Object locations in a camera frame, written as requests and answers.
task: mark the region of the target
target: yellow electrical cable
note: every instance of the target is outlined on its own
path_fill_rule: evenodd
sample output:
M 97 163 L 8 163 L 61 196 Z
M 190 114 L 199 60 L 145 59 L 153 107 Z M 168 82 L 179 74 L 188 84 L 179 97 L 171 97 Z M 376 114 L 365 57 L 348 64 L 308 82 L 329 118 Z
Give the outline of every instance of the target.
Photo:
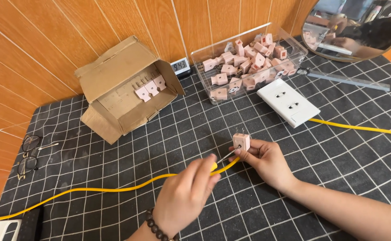
M 217 173 L 222 173 L 222 172 L 225 172 L 226 170 L 228 170 L 230 167 L 232 167 L 236 162 L 238 162 L 240 160 L 240 157 L 237 157 L 236 159 L 234 159 L 234 161 L 230 162 L 230 164 L 226 165 L 225 167 L 219 169 L 219 170 L 216 170 L 214 172 L 211 172 L 210 175 L 213 176 Z M 144 187 L 148 184 L 150 184 L 151 182 L 155 181 L 155 180 L 158 180 L 158 179 L 161 179 L 161 178 L 168 178 L 168 177 L 172 177 L 172 176 L 175 176 L 177 174 L 163 174 L 163 175 L 160 175 L 160 176 L 157 176 L 155 178 L 152 178 L 151 180 L 148 180 L 142 184 L 139 184 L 137 186 L 134 186 L 134 187 L 126 187 L 126 188 L 119 188 L 119 189 L 106 189 L 106 188 L 89 188 L 89 187 L 80 187 L 80 188 L 74 188 L 74 189 L 69 189 L 67 191 L 64 191 L 62 193 L 59 193 L 57 195 L 54 195 L 52 196 L 51 198 L 49 199 L 46 199 L 36 205 L 33 205 L 31 206 L 30 208 L 27 208 L 23 211 L 20 211 L 18 213 L 15 213 L 15 214 L 11 214 L 11 215 L 7 215 L 7 216 L 0 216 L 0 220 L 4 220 L 4 219 L 7 219 L 7 218 L 12 218 L 12 217 L 15 217 L 15 216 L 18 216 L 22 213 L 25 213 L 29 210 L 32 210 L 34 208 L 36 208 L 37 206 L 39 205 L 42 205 L 50 200 L 53 200 L 55 199 L 56 197 L 60 197 L 62 195 L 65 195 L 67 193 L 70 193 L 70 192 L 75 192 L 75 191 L 94 191 L 94 192 L 107 192 L 107 193 L 118 193 L 118 192 L 127 192 L 127 191 L 133 191 L 133 190 L 136 190 L 136 189 L 139 189 L 141 187 Z
M 329 122 L 329 121 L 324 121 L 324 120 L 319 120 L 319 119 L 314 119 L 314 118 L 311 118 L 309 121 L 313 121 L 313 122 L 317 122 L 317 123 L 321 123 L 321 124 L 326 124 L 326 125 L 330 125 L 330 126 L 335 126 L 335 127 L 347 128 L 347 129 L 360 129 L 360 130 L 383 132 L 383 133 L 391 134 L 391 130 L 388 130 L 388 129 L 378 129 L 378 128 L 371 128 L 371 127 L 357 127 L 357 126 L 344 125 L 344 124 L 339 124 L 339 123 L 334 123 L 334 122 Z M 239 160 L 240 160 L 240 158 L 237 157 L 230 164 L 226 165 L 225 167 L 223 167 L 223 168 L 221 168 L 221 169 L 219 169 L 217 171 L 211 172 L 210 175 L 212 176 L 212 175 L 214 175 L 216 173 L 222 173 L 222 172 L 228 170 L 230 167 L 232 167 Z M 148 181 L 146 181 L 146 182 L 144 182 L 142 184 L 139 184 L 137 186 L 127 187 L 127 188 L 106 189 L 106 188 L 85 188 L 85 187 L 81 187 L 81 188 L 70 189 L 70 190 L 64 191 L 62 193 L 59 193 L 57 195 L 54 195 L 51 198 L 49 198 L 47 200 L 44 200 L 44 201 L 42 201 L 42 202 L 40 202 L 40 203 L 38 203 L 36 205 L 33 205 L 30 208 L 27 208 L 27 209 L 25 209 L 23 211 L 20 211 L 18 213 L 7 215 L 7 216 L 0 216 L 0 220 L 4 220 L 4 219 L 7 219 L 7 218 L 12 218 L 12 217 L 18 216 L 18 215 L 20 215 L 22 213 L 25 213 L 25 212 L 27 212 L 29 210 L 32 210 L 32 209 L 36 208 L 39 205 L 42 205 L 42 204 L 44 204 L 44 203 L 46 203 L 46 202 L 48 202 L 50 200 L 53 200 L 56 197 L 60 197 L 62 195 L 70 193 L 70 192 L 75 192 L 75 191 L 94 191 L 94 192 L 109 192 L 109 193 L 127 192 L 127 191 L 133 191 L 133 190 L 139 189 L 141 187 L 144 187 L 144 186 L 150 184 L 151 182 L 153 182 L 155 180 L 158 180 L 158 179 L 161 179 L 161 178 L 168 178 L 168 177 L 172 177 L 172 176 L 175 176 L 175 175 L 177 175 L 177 174 L 163 174 L 163 175 L 160 175 L 158 177 L 152 178 L 151 180 L 148 180 Z
M 361 129 L 361 130 L 384 132 L 384 133 L 391 134 L 391 130 L 388 130 L 388 129 L 378 129 L 378 128 L 371 128 L 371 127 L 356 127 L 356 126 L 344 125 L 344 124 L 339 124 L 339 123 L 334 123 L 334 122 L 329 122 L 329 121 L 324 121 L 324 120 L 319 120 L 319 119 L 313 119 L 313 118 L 311 118 L 309 121 L 314 121 L 317 123 L 322 123 L 322 124 L 327 124 L 330 126 L 347 128 L 347 129 Z

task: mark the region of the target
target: white wall outlet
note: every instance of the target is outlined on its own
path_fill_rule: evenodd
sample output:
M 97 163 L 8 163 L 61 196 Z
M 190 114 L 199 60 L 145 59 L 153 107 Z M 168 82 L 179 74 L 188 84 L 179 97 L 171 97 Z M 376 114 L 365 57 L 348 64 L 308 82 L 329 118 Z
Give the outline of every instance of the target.
M 282 79 L 274 80 L 256 93 L 293 128 L 321 112 Z

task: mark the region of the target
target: hand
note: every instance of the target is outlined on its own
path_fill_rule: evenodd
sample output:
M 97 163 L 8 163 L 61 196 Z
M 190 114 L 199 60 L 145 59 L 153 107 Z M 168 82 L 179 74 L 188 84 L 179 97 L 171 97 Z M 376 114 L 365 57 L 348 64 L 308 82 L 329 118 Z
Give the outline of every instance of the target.
M 347 27 L 346 18 L 333 18 L 329 21 L 327 28 L 331 30 L 332 33 L 340 34 L 344 28 Z
M 238 149 L 234 154 L 249 163 L 267 184 L 280 192 L 284 193 L 298 181 L 275 142 L 251 139 L 248 151 Z
M 220 174 L 210 176 L 214 162 L 214 154 L 197 159 L 177 176 L 167 178 L 164 182 L 152 215 L 155 224 L 169 238 L 173 238 L 201 213 L 212 189 L 221 178 Z
M 361 47 L 359 43 L 350 38 L 334 38 L 332 44 L 351 51 L 353 55 L 356 54 Z

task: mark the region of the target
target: clear plastic container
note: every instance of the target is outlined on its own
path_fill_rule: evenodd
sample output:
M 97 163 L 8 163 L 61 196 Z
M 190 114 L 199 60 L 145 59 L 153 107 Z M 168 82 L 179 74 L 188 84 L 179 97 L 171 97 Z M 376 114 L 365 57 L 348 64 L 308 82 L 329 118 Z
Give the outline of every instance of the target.
M 268 69 L 265 69 L 263 71 L 259 71 L 257 73 L 251 74 L 249 76 L 244 76 L 242 78 L 243 81 L 248 80 L 250 78 L 254 78 L 255 76 L 259 76 L 258 74 L 266 74 L 268 77 L 268 80 L 262 81 L 260 83 L 257 83 L 255 85 L 255 88 L 251 88 L 250 90 L 247 90 L 243 84 L 241 85 L 240 89 L 237 91 L 233 91 L 233 83 L 230 82 L 230 76 L 228 77 L 228 84 L 225 85 L 213 85 L 211 81 L 211 77 L 220 74 L 221 69 L 220 68 L 213 68 L 209 71 L 204 71 L 203 69 L 203 61 L 208 59 L 214 59 L 216 57 L 219 57 L 221 54 L 223 54 L 226 51 L 230 50 L 230 46 L 232 43 L 232 48 L 234 49 L 235 41 L 240 39 L 243 42 L 243 47 L 249 45 L 252 41 L 254 41 L 255 37 L 259 37 L 263 34 L 271 33 L 273 35 L 273 41 L 278 46 L 283 46 L 287 51 L 287 58 L 286 61 L 283 61 L 280 65 L 272 66 Z M 239 96 L 241 94 L 244 94 L 246 92 L 249 92 L 254 89 L 262 88 L 274 79 L 281 78 L 283 71 L 280 71 L 281 67 L 284 67 L 285 65 L 293 64 L 295 70 L 297 70 L 300 66 L 300 63 L 304 60 L 304 57 L 307 55 L 307 49 L 303 47 L 298 41 L 296 41 L 292 36 L 290 36 L 287 32 L 285 32 L 282 28 L 280 28 L 279 25 L 275 23 L 268 23 L 261 25 L 259 27 L 256 27 L 252 30 L 248 30 L 244 33 L 241 33 L 239 35 L 230 37 L 228 39 L 225 39 L 223 41 L 217 42 L 215 44 L 212 44 L 210 46 L 204 47 L 202 49 L 199 49 L 197 51 L 194 51 L 191 53 L 191 58 L 193 59 L 193 63 L 196 66 L 197 74 L 202 80 L 204 89 L 206 90 L 206 93 L 210 97 L 210 101 L 212 104 L 218 104 L 225 100 L 216 100 L 215 98 L 211 97 L 210 93 L 213 91 L 218 91 L 220 89 L 227 89 L 227 96 L 226 99 L 229 100 L 233 97 Z
M 308 47 L 310 47 L 313 51 L 316 51 L 319 44 L 323 41 L 329 29 L 326 27 L 312 25 L 305 23 L 303 27 L 303 38 Z

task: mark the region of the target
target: panda sticker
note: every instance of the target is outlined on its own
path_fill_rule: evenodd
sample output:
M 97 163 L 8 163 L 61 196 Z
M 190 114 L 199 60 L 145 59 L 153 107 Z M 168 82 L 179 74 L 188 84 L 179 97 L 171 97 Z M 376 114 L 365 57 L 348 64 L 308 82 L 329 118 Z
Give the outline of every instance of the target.
M 274 76 L 274 79 L 280 78 L 284 73 L 284 70 L 277 72 L 277 74 Z
M 229 91 L 228 91 L 228 93 L 234 93 L 234 92 L 236 92 L 237 90 L 239 90 L 240 89 L 240 87 L 234 87 L 234 88 L 231 88 Z

